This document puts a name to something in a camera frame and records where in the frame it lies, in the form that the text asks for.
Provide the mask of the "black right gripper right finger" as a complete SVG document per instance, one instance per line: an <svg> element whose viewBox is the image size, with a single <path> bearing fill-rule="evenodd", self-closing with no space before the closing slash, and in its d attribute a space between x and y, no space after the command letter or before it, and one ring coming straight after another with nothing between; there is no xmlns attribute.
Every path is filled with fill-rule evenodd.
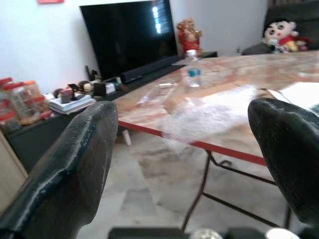
<svg viewBox="0 0 319 239"><path fill-rule="evenodd" d="M275 183L297 218L319 224L319 119L301 107L258 98L248 106L251 131Z"/></svg>

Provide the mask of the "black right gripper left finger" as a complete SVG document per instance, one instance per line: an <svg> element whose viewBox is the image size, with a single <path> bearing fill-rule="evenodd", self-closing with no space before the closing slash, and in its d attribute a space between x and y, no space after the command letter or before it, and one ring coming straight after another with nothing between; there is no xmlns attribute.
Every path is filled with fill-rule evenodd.
<svg viewBox="0 0 319 239"><path fill-rule="evenodd" d="M3 239L74 239L97 214L118 131L115 103L78 114L0 216Z"/></svg>

